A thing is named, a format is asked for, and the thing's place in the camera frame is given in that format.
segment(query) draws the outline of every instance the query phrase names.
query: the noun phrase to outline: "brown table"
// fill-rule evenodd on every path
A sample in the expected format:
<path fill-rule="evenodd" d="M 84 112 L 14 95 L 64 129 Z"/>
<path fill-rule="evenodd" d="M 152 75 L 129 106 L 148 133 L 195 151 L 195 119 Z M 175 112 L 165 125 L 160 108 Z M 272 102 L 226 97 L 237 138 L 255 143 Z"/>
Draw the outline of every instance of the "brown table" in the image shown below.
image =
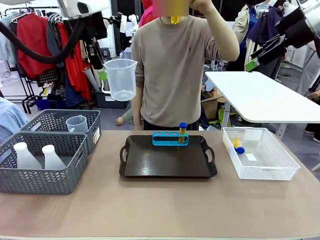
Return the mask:
<path fill-rule="evenodd" d="M 15 237 L 298 238 L 320 236 L 320 183 L 301 165 L 291 181 L 240 180 L 222 133 L 210 180 L 126 179 L 119 151 L 131 131 L 103 131 L 75 192 L 0 194 L 0 235 Z"/>

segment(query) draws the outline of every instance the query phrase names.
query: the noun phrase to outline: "gray pants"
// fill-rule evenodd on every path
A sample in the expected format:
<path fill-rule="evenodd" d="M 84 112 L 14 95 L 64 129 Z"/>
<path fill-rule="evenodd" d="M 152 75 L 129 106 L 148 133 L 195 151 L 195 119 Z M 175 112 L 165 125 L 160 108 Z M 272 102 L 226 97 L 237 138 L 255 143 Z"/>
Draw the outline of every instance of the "gray pants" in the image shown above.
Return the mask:
<path fill-rule="evenodd" d="M 320 59 L 312 48 L 308 47 L 305 54 L 303 72 L 299 85 L 296 89 L 298 94 L 306 96 L 308 90 L 313 83 L 314 79 L 317 77 L 320 69 Z"/>

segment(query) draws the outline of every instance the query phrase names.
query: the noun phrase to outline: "blue test tube rack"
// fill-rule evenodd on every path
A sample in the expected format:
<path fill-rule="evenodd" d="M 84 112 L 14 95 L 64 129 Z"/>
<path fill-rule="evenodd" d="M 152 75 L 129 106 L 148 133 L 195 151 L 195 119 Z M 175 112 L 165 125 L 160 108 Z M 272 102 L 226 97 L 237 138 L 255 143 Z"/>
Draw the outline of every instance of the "blue test tube rack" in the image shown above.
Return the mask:
<path fill-rule="evenodd" d="M 184 137 L 184 142 L 179 143 L 179 141 L 170 141 L 166 140 L 166 138 L 177 138 Z M 152 144 L 154 146 L 169 146 L 169 147 L 186 147 L 189 144 L 189 136 L 188 133 L 182 135 L 178 131 L 171 131 L 171 132 L 154 132 L 152 135 Z"/>

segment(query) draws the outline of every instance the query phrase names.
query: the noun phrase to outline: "white basket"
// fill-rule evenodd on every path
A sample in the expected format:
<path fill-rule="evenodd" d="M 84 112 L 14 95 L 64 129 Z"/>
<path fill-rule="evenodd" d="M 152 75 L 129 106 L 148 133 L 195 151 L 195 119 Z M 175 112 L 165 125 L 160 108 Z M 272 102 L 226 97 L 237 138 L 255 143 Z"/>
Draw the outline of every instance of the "white basket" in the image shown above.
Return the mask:
<path fill-rule="evenodd" d="M 235 138 L 239 138 L 244 154 L 237 154 Z M 223 143 L 240 179 L 290 181 L 300 169 L 266 128 L 224 127 Z"/>

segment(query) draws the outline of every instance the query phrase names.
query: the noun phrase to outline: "white bottle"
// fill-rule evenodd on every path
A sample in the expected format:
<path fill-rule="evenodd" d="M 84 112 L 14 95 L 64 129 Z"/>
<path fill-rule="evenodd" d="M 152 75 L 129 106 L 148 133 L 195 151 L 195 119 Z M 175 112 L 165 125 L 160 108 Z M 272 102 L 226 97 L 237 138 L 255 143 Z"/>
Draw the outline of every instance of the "white bottle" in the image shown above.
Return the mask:
<path fill-rule="evenodd" d="M 63 170 L 66 168 L 64 162 L 58 157 L 55 146 L 47 145 L 42 148 L 44 153 L 44 169 L 45 170 Z"/>
<path fill-rule="evenodd" d="M 42 169 L 38 160 L 29 152 L 28 146 L 25 142 L 19 142 L 13 146 L 16 152 L 16 163 L 18 169 Z"/>

